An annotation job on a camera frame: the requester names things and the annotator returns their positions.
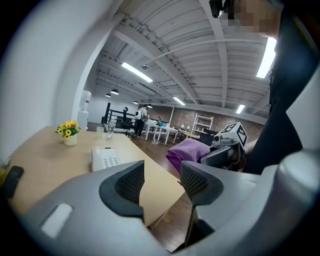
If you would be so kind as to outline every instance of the flower pot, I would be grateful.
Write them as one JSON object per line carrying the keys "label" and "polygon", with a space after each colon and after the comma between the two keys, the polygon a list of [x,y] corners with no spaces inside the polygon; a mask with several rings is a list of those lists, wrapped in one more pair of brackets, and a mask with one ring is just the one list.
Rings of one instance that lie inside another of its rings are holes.
{"label": "flower pot", "polygon": [[64,144],[67,145],[67,146],[74,146],[74,145],[77,145],[77,135],[73,135],[73,136],[70,136],[69,139],[63,139],[64,140]]}

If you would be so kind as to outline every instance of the purple towel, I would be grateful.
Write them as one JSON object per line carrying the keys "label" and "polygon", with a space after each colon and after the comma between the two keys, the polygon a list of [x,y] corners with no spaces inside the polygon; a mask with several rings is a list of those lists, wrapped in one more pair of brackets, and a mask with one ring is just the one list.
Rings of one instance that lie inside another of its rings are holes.
{"label": "purple towel", "polygon": [[186,138],[178,145],[172,147],[166,153],[166,158],[180,173],[181,161],[198,162],[206,154],[210,153],[210,147],[192,138]]}

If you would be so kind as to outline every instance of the desk telephone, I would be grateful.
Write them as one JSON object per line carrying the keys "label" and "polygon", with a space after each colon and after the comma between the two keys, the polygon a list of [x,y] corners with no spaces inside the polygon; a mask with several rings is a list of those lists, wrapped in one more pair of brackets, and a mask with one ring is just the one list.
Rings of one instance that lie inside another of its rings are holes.
{"label": "desk telephone", "polygon": [[120,165],[117,151],[110,147],[93,147],[92,153],[92,171],[100,171],[109,167]]}

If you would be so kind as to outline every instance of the ceiling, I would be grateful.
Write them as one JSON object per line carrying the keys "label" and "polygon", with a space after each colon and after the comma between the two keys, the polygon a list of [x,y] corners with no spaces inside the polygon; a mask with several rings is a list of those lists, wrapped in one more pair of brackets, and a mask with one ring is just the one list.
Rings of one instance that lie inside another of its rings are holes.
{"label": "ceiling", "polygon": [[[139,103],[178,104],[173,99],[178,97],[187,107],[226,115],[243,104],[245,119],[268,117],[269,76],[256,77],[266,37],[214,19],[209,0],[123,0],[117,13],[123,19],[99,54],[96,84]],[[123,68],[123,62],[153,82]]]}

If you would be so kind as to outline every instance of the water bottle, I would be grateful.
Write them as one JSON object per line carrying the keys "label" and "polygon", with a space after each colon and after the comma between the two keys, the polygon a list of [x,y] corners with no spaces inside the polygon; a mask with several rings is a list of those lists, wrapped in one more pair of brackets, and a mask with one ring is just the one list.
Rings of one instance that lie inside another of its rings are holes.
{"label": "water bottle", "polygon": [[115,126],[116,126],[116,120],[115,120],[115,117],[112,116],[108,126],[108,132],[107,132],[108,138],[111,138],[113,136]]}

